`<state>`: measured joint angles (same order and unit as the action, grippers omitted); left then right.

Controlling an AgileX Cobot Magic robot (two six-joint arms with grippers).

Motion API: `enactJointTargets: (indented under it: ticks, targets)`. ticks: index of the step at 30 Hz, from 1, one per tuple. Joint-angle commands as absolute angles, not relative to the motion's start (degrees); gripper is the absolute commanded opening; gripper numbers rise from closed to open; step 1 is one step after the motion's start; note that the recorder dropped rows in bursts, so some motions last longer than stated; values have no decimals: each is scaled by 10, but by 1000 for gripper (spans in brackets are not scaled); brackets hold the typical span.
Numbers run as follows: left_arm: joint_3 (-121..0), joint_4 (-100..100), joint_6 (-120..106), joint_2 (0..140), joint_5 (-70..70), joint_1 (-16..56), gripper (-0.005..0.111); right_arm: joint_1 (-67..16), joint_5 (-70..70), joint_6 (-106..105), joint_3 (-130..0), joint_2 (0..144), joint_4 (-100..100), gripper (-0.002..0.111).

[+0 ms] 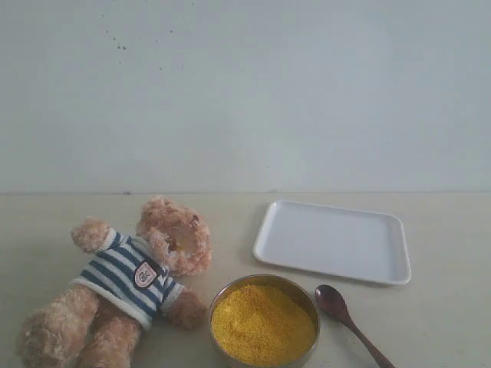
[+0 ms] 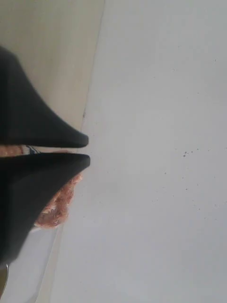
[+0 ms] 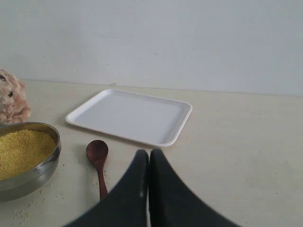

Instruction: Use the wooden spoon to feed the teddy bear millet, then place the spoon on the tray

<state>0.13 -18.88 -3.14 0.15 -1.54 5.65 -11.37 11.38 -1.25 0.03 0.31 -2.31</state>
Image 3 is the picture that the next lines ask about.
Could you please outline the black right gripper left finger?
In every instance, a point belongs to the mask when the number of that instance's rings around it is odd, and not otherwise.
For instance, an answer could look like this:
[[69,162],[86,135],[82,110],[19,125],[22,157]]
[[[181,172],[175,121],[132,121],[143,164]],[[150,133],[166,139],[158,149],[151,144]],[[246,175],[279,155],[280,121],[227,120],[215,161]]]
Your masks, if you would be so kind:
[[146,227],[149,156],[138,150],[123,177],[100,203],[68,227]]

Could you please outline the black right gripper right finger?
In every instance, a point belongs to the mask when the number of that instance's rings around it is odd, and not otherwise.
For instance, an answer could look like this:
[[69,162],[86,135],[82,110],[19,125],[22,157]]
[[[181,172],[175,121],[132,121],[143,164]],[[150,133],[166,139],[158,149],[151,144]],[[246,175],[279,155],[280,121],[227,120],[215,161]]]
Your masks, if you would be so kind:
[[149,211],[152,227],[237,227],[198,198],[161,149],[150,153]]

